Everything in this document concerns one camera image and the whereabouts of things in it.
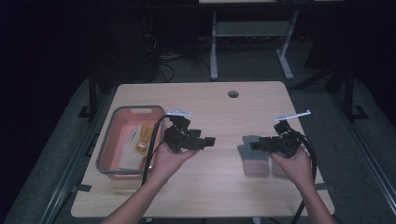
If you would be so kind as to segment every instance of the black cable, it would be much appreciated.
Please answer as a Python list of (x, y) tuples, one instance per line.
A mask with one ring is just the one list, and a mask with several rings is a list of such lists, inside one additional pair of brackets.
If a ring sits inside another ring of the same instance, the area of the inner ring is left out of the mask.
[[(300, 139), (300, 141), (303, 142), (303, 144), (305, 145), (305, 148), (307, 149), (307, 151), (309, 153), (309, 157), (311, 158), (311, 164), (312, 164), (312, 166), (311, 166), (312, 177), (313, 177), (313, 180), (314, 180), (314, 183), (315, 183), (315, 179), (317, 177), (317, 170), (318, 170), (317, 169), (318, 168), (318, 163), (317, 163), (317, 157), (316, 157), (316, 154), (315, 154), (315, 150), (313, 149), (312, 145), (309, 143), (309, 140), (304, 135), (302, 135), (299, 132), (294, 131), (292, 128), (290, 128), (290, 130), (297, 134), (298, 138)], [(297, 221), (300, 218), (301, 213), (303, 212), (304, 208), (305, 208), (305, 203), (304, 203), (304, 201), (302, 201), (300, 203), (299, 208), (297, 209), (296, 214), (294, 215), (293, 220), (291, 221), (291, 224), (297, 223)]]
[(278, 222), (276, 219), (274, 219), (273, 217), (268, 217), (267, 219), (271, 220), (275, 224), (282, 224), (282, 223)]
[(205, 65), (205, 67), (207, 68), (207, 70), (209, 70), (210, 71), (210, 66), (209, 66), (209, 64), (207, 64), (204, 60), (202, 60), (202, 59), (197, 59), (198, 61), (200, 61), (201, 63), (203, 63), (204, 65)]
[(172, 71), (172, 76), (169, 79), (167, 79), (166, 76), (163, 75), (164, 82), (169, 83), (170, 81), (172, 81), (172, 79), (175, 77), (175, 69), (172, 66), (165, 63), (158, 63), (158, 65), (168, 67)]
[(339, 223), (345, 224), (336, 214), (332, 214), (332, 217), (335, 218)]
[(161, 143), (160, 144), (158, 144), (158, 146), (154, 149), (154, 151), (152, 152), (152, 155), (154, 155), (155, 154), (155, 152), (157, 151), (157, 149), (160, 147), (160, 145), (162, 145), (163, 144), (163, 141), (161, 141)]
[(161, 125), (161, 121), (163, 121), (163, 119), (165, 119), (165, 118), (169, 118), (169, 116), (168, 115), (162, 116), (157, 121), (157, 123), (155, 123), (155, 125), (154, 125), (154, 130), (152, 131), (151, 139), (150, 139), (149, 146), (148, 146), (148, 155), (146, 157), (145, 169), (143, 171), (142, 185), (144, 185), (146, 183), (146, 181), (147, 181), (147, 178), (148, 178), (148, 175), (149, 175), (149, 164), (151, 163), (152, 156), (154, 155), (153, 154), (153, 148), (154, 148), (154, 144), (155, 144), (155, 139), (157, 137), (157, 132), (158, 132), (158, 129), (159, 129), (160, 125)]

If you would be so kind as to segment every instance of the metal frame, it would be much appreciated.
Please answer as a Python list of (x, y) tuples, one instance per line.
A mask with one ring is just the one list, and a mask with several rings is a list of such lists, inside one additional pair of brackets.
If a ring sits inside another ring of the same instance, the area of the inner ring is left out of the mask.
[(99, 102), (99, 108), (97, 110), (98, 114), (90, 117), (90, 125), (88, 125), (83, 131), (84, 133), (81, 136), (78, 146), (76, 147), (72, 158), (67, 164), (60, 182), (58, 183), (56, 189), (52, 192), (49, 204), (47, 205), (47, 208), (39, 223), (54, 223), (57, 214), (62, 209), (63, 204), (68, 200), (68, 195), (73, 192), (76, 184), (72, 181), (73, 175), (75, 174), (78, 162), (84, 157), (86, 149), (92, 144), (92, 139), (89, 136), (95, 137), (97, 131), (100, 130), (103, 125), (103, 122), (101, 122), (99, 118), (106, 114), (106, 110), (101, 108), (104, 106), (107, 100), (110, 99), (108, 99), (106, 96), (103, 96)]
[(289, 21), (217, 21), (217, 13), (213, 12), (212, 21), (212, 50), (210, 52), (210, 80), (216, 81), (219, 77), (218, 60), (216, 57), (217, 36), (284, 36), (285, 41), (281, 49), (276, 50), (277, 58), (287, 79), (293, 79), (286, 51), (293, 34), (299, 10), (292, 12)]
[(361, 135), (361, 132), (359, 129), (356, 127), (354, 122), (351, 122), (350, 117), (348, 114), (345, 113), (342, 109), (342, 102), (340, 99), (338, 99), (335, 95), (332, 95), (332, 100), (336, 105), (336, 108), (338, 109), (341, 118), (344, 119), (344, 123), (348, 127), (349, 131), (352, 133), (353, 137), (355, 138), (357, 144), (359, 145), (359, 148), (361, 150), (361, 154), (365, 161), (368, 164), (369, 170), (372, 173), (375, 182), (381, 189), (385, 199), (387, 200), (390, 209), (393, 211), (393, 214), (396, 215), (396, 190), (388, 180), (387, 175), (384, 173), (382, 170), (380, 164), (378, 161), (375, 159), (375, 156), (372, 153), (372, 149), (370, 149), (369, 145), (366, 143), (364, 140), (364, 137)]

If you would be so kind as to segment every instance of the wooden table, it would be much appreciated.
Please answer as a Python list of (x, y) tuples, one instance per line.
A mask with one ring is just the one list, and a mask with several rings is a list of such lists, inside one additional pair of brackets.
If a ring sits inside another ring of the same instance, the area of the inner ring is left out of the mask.
[[(231, 98), (229, 91), (237, 91), (239, 96)], [(271, 175), (245, 175), (237, 150), (243, 145), (242, 136), (275, 136), (273, 118), (296, 113), (281, 82), (119, 86), (82, 180), (83, 185), (92, 188), (78, 192), (73, 216), (105, 217), (140, 186), (139, 180), (110, 180), (95, 167), (111, 115), (122, 105), (160, 105), (165, 111), (182, 107), (192, 112), (189, 128), (202, 130), (201, 137), (216, 137), (214, 147), (206, 147), (171, 177), (145, 217), (294, 216), (302, 200), (294, 185)], [(303, 131), (299, 120), (291, 119), (289, 123), (293, 129)], [(320, 172), (316, 182), (323, 182)], [(328, 191), (318, 192), (333, 213)]]

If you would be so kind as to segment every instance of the finger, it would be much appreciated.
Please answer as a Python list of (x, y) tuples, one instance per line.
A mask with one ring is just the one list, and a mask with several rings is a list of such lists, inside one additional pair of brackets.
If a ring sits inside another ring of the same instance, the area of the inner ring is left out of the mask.
[(160, 144), (160, 146), (158, 147), (158, 151), (165, 151), (165, 150), (175, 153), (175, 152), (168, 146), (168, 144), (167, 144), (166, 142), (162, 142), (162, 143)]
[(299, 148), (297, 148), (296, 153), (294, 154), (294, 156), (295, 155), (304, 155), (304, 154), (309, 157), (308, 152), (306, 152), (304, 149), (299, 147)]
[(285, 160), (285, 158), (277, 155), (275, 152), (267, 152), (267, 154), (273, 161), (276, 161), (277, 163), (280, 163), (283, 160)]
[(195, 156), (200, 150), (187, 150), (185, 152), (180, 153), (180, 157), (182, 158), (183, 161), (188, 160), (189, 158)]

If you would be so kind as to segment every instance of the black controller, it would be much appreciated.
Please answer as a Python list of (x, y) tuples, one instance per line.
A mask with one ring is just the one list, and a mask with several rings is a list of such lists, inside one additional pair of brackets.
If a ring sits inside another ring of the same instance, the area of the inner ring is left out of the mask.
[(274, 126), (278, 136), (261, 137), (259, 142), (250, 143), (252, 150), (267, 152), (280, 152), (285, 158), (294, 156), (297, 148), (302, 143), (299, 134), (295, 132), (285, 119)]
[(189, 130), (189, 119), (181, 116), (168, 116), (168, 118), (173, 125), (165, 130), (163, 141), (166, 142), (175, 153), (178, 153), (182, 148), (199, 150), (215, 145), (216, 138), (200, 138), (201, 130)]

